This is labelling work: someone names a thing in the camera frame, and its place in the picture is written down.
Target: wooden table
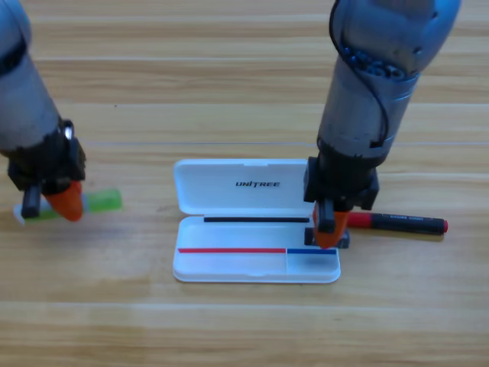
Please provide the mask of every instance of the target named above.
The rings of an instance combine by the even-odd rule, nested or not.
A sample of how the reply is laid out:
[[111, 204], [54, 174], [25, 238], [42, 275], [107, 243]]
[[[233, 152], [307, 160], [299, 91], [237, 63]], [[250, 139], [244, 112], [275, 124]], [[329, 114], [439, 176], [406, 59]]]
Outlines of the wooden table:
[[355, 231], [338, 282], [279, 286], [173, 278], [172, 165], [316, 154], [332, 1], [24, 0], [85, 188], [125, 211], [21, 228], [0, 176], [0, 365], [489, 365], [489, 3], [463, 2], [375, 205], [449, 233]]

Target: robotic arm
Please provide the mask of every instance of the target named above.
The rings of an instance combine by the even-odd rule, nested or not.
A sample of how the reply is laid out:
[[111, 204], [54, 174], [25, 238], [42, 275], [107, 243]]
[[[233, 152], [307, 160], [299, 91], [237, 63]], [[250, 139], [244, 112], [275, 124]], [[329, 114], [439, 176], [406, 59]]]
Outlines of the robotic arm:
[[316, 202], [316, 242], [335, 246], [355, 206], [371, 210], [376, 167], [396, 137], [421, 72], [453, 27], [461, 0], [336, 0], [329, 33], [338, 59], [310, 158], [304, 200]]
[[0, 154], [24, 192], [22, 216], [39, 215], [43, 195], [61, 216], [83, 214], [85, 154], [61, 118], [28, 53], [31, 28], [18, 0], [0, 0]]

